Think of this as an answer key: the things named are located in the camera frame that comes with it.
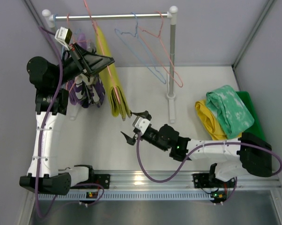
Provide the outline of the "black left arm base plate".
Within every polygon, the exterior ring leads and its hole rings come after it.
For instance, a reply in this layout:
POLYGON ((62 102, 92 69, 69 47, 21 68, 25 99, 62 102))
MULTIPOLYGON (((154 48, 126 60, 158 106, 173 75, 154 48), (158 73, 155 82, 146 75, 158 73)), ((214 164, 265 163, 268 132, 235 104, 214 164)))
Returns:
POLYGON ((96 183, 101 185, 104 189, 110 188, 110 174, 94 174, 84 183, 96 183))

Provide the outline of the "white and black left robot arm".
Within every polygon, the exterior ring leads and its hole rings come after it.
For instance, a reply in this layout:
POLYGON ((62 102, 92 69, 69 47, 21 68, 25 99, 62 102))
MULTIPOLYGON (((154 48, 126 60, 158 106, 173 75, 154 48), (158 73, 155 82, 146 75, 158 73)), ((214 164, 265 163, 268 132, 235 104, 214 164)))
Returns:
POLYGON ((67 51, 68 58, 58 65, 36 56, 27 63, 30 82, 36 88, 36 140, 34 153, 27 174, 20 177, 19 185, 38 194, 67 195, 70 188, 91 179, 90 165, 76 165, 58 170, 58 144, 60 130, 67 114, 67 90, 63 84, 84 74, 97 75, 114 63, 114 58, 89 52, 78 44, 67 51))

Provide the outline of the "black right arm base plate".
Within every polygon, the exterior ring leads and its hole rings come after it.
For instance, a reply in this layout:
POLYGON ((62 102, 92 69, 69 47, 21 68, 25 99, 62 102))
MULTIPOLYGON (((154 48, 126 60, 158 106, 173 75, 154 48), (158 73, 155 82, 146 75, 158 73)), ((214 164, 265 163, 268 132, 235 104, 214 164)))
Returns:
POLYGON ((224 182, 217 179, 214 175, 209 173, 195 173, 192 175, 194 187, 195 188, 233 188, 235 186, 235 181, 229 180, 224 182))

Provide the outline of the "pink hanger of yellow trousers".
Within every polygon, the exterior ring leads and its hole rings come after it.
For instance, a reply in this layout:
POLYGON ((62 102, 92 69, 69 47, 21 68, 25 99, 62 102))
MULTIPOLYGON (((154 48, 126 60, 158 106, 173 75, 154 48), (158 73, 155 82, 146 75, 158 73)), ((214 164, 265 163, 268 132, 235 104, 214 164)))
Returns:
POLYGON ((175 71, 175 67, 174 67, 176 25, 172 24, 171 22, 171 44, 170 44, 171 47, 170 47, 170 53, 168 53, 168 51, 166 50, 166 47, 164 46, 162 38, 161 38, 163 24, 164 24, 164 16, 159 11, 156 11, 155 13, 158 14, 158 18, 161 18, 161 26, 160 26, 158 34, 156 35, 140 27, 139 25, 136 25, 136 32, 138 35, 138 40, 142 44, 142 46, 145 48, 146 53, 148 54, 148 56, 150 57, 150 60, 152 61, 153 67, 155 68, 154 66, 154 61, 155 61, 166 72, 168 81, 166 81, 165 77, 160 73, 159 70, 155 69, 156 72, 158 72, 162 76, 162 82, 165 84, 168 83, 169 87, 171 85, 171 82, 175 82, 178 85, 178 87, 182 88, 184 86, 183 80, 181 79, 180 75, 175 71), (145 38, 141 35, 142 32, 147 33, 159 40, 159 44, 163 48, 163 53, 167 57, 170 63, 169 70, 165 67, 165 65, 162 63, 159 57, 155 54, 154 50, 147 44, 145 38))

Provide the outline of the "green tie-dye trousers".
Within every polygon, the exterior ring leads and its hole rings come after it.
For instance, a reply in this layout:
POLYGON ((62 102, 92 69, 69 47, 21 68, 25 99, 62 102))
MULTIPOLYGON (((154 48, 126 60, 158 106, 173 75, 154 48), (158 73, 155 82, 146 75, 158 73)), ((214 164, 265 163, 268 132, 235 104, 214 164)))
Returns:
POLYGON ((227 139, 236 138, 255 122, 244 102, 229 85, 207 92, 205 105, 216 117, 227 139))

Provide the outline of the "pink hanger of olive trousers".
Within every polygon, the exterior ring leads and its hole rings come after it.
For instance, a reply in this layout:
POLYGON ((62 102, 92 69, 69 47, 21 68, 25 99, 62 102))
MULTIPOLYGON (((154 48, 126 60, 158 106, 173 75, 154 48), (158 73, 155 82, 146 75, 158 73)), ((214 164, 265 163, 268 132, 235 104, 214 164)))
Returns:
MULTIPOLYGON (((88 12, 88 14, 89 14, 89 17, 90 17, 90 19, 91 19, 92 26, 93 26, 94 32, 95 32, 95 34, 96 34, 97 41, 98 41, 98 43, 99 43, 101 52, 102 52, 103 56, 105 56, 105 52, 104 52, 104 50, 103 50, 102 42, 101 42, 101 40, 99 39, 99 34, 98 34, 98 30, 97 30, 97 23, 96 23, 96 21, 93 20, 93 18, 92 18, 92 14, 91 14, 91 11, 90 11, 90 9, 89 9, 89 7, 88 7, 87 1, 84 0, 83 2, 84 2, 85 8, 87 9, 87 12, 88 12)), ((112 81, 112 84, 113 84, 114 92, 115 92, 115 94, 116 94, 118 103, 121 104, 120 98, 119 98, 119 94, 118 94, 118 91, 117 91, 116 86, 115 86, 115 81, 114 81, 114 79, 113 79, 113 77, 112 77, 112 75, 111 75, 111 71, 110 71, 109 66, 107 67, 107 69, 108 69, 108 73, 109 73, 109 76, 110 76, 110 80, 112 81)))

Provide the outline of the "olive yellow trousers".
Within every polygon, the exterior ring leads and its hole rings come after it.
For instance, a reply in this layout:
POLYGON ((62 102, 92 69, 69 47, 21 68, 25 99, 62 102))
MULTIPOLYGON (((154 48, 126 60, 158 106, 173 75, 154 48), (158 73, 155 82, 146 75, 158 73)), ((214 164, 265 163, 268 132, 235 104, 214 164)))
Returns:
MULTIPOLYGON (((99 26, 96 28, 96 52, 99 55, 111 57, 108 42, 99 26)), ((113 117, 120 116, 122 120, 131 117, 132 113, 126 100, 114 63, 99 73, 113 117)))

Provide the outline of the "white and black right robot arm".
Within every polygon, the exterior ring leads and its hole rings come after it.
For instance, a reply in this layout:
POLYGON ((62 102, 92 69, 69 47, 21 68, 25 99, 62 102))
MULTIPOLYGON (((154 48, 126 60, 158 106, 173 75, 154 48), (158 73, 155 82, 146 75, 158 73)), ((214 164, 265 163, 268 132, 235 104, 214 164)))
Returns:
POLYGON ((208 159, 211 162, 210 176, 227 182, 232 178, 251 174, 257 177, 271 177, 271 145, 252 133, 244 132, 230 140, 206 141, 180 136, 168 124, 158 130, 151 125, 148 111, 134 114, 134 136, 124 134, 126 142, 135 145, 136 141, 147 141, 176 161, 208 159))

